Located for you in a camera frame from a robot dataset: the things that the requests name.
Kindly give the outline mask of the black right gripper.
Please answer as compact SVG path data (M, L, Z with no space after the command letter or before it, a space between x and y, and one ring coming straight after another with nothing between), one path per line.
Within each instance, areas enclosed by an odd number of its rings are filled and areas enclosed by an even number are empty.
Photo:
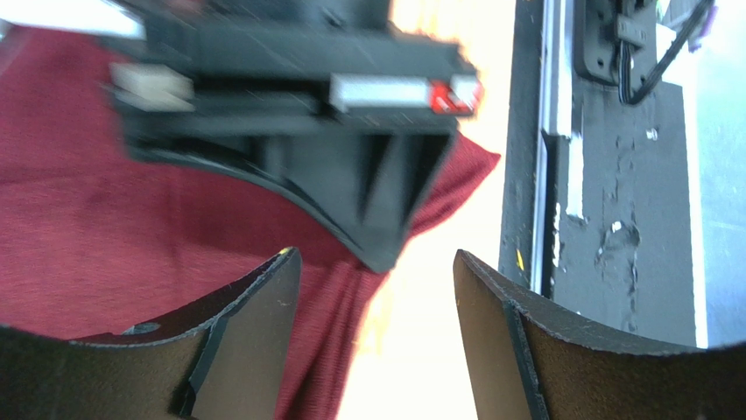
M395 266L482 99L457 44L400 31L387 1L121 6L137 33L101 42L124 58L111 91L133 158L261 186L369 269Z

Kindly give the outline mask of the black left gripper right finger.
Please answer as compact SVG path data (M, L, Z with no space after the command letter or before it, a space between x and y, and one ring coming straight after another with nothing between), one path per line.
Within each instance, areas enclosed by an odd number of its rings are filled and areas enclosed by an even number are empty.
M453 270L479 418L744 418L744 345L699 349L617 330L464 250Z

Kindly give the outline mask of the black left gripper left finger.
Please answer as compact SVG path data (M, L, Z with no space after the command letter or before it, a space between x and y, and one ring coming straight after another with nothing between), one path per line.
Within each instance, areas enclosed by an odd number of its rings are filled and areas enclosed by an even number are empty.
M2 418L273 418L301 262L286 248L120 335L61 340L3 327Z

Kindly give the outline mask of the dark red cloth napkin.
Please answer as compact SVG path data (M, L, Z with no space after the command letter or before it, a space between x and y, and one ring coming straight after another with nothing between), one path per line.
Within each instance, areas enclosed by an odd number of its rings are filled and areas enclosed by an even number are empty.
M280 419L473 419L452 264L499 156L462 138L390 275L239 180L129 160L85 35L24 29L1 48L1 320L65 339L118 333L287 246L303 258Z

